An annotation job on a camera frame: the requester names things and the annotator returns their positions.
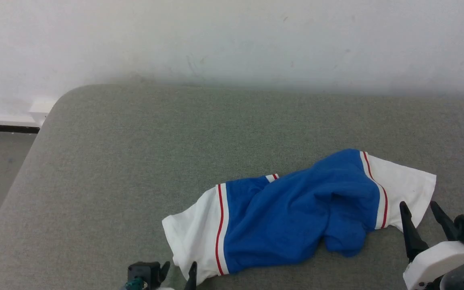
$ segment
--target white robot part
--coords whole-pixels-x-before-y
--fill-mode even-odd
[[[408,290],[422,290],[440,277],[464,264],[464,244],[458,241],[441,242],[419,253],[404,274]]]

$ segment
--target red stripe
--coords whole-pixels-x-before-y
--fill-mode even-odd
[[[216,236],[216,262],[217,262],[217,268],[220,271],[220,274],[224,275],[223,270],[221,270],[220,256],[218,255],[218,243],[220,240],[221,226],[223,226],[223,198],[221,197],[221,184],[217,185],[217,190],[220,194],[221,220],[220,220],[220,227],[217,229],[217,236]]]
[[[373,179],[373,176],[372,176],[372,171],[370,170],[370,163],[368,163],[368,157],[366,156],[366,152],[363,151],[363,154],[365,155],[365,160],[366,160],[366,165],[368,166],[368,173],[370,173],[370,177],[372,178],[372,180],[377,183],[375,181],[375,179]],[[388,195],[386,194],[386,190],[384,189],[384,187],[381,185],[381,188],[383,189],[383,192],[384,192],[384,198],[385,198],[385,204],[384,204],[384,217],[383,217],[383,225],[381,226],[381,228],[384,228],[384,226],[386,225],[386,215],[388,213]]]

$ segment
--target gray table surface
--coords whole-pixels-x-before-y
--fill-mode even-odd
[[[433,199],[464,213],[464,99],[88,86],[65,95],[0,210],[0,289],[118,289],[127,265],[167,261],[160,221],[214,184],[310,166],[353,147],[437,174]],[[418,230],[444,240],[428,211]],[[293,266],[200,289],[404,289],[404,241],[370,233],[347,259],[321,245]],[[166,286],[181,289],[173,267]]]

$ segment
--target wall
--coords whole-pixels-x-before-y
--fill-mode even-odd
[[[0,0],[1,120],[142,79],[464,96],[464,0]]]

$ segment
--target garment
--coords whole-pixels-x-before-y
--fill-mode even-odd
[[[174,264],[186,275],[197,261],[199,284],[248,267],[302,262],[321,238],[329,251],[356,255],[368,232],[402,230],[401,201],[417,226],[435,184],[433,174],[347,149],[281,178],[218,184],[162,224]]]

